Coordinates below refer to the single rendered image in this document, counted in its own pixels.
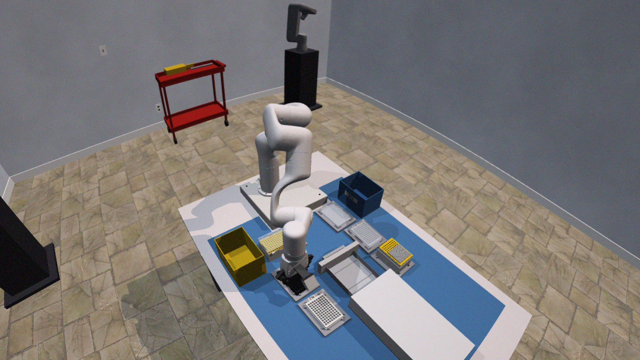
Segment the blue open-top bin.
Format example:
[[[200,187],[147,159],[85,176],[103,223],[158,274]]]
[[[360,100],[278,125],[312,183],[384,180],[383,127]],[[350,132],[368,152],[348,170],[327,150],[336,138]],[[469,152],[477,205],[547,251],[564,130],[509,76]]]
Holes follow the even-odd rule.
[[[337,199],[362,219],[380,207],[383,193],[381,186],[357,171],[339,180]]]

